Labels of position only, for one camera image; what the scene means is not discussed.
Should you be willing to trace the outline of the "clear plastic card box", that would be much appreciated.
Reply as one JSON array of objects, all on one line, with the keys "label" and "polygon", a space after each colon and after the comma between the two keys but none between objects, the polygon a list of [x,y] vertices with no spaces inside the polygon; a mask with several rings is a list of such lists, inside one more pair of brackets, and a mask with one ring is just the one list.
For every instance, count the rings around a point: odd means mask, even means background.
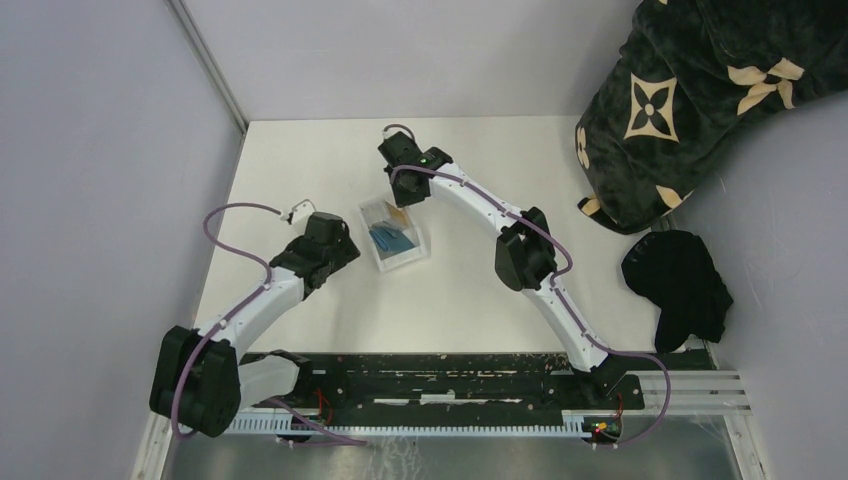
[{"label": "clear plastic card box", "polygon": [[417,220],[408,208],[397,206],[391,195],[360,203],[357,213],[367,233],[369,251],[380,273],[388,273],[430,257],[429,245]]}]

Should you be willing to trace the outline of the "blue leather card holder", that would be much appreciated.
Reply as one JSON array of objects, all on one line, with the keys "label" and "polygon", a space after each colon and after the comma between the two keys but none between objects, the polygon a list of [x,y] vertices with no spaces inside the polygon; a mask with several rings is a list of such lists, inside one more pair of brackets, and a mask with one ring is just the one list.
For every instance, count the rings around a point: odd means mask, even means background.
[{"label": "blue leather card holder", "polygon": [[377,226],[369,227],[368,233],[380,255],[393,256],[416,249],[419,246],[413,231],[408,228],[397,230]]}]

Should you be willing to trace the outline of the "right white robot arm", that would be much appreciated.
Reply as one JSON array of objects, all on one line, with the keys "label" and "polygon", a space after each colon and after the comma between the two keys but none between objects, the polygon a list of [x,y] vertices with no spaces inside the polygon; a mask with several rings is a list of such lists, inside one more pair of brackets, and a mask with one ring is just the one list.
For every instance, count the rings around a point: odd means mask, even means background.
[{"label": "right white robot arm", "polygon": [[421,149],[402,124],[382,130],[378,147],[387,165],[392,195],[400,207],[440,199],[482,226],[495,241],[494,270],[503,285],[523,294],[540,311],[562,345],[578,377],[580,400],[602,408],[618,393],[626,368],[613,349],[590,327],[560,278],[573,266],[565,248],[550,233],[537,207],[521,209],[473,181],[452,157],[437,147]]}]

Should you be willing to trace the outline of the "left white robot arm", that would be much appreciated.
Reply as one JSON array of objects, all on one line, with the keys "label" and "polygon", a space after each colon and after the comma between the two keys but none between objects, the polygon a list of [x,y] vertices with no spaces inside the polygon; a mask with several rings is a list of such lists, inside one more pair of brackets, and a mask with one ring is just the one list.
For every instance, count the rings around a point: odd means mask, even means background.
[{"label": "left white robot arm", "polygon": [[247,360],[249,348],[283,314],[303,303],[360,252],[339,216],[313,212],[305,231],[270,261],[248,294],[205,324],[174,326],[161,341],[149,407],[178,438],[217,437],[237,414],[280,397],[307,404],[315,391],[308,359],[283,351]]}]

